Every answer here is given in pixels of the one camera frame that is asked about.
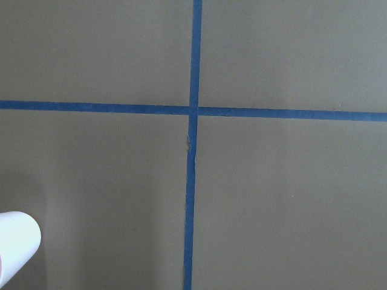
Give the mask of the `pink cup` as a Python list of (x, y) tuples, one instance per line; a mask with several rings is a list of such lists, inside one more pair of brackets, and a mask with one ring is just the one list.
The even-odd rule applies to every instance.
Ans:
[(40, 227), (30, 215), (1, 213), (1, 287), (34, 256), (40, 244)]

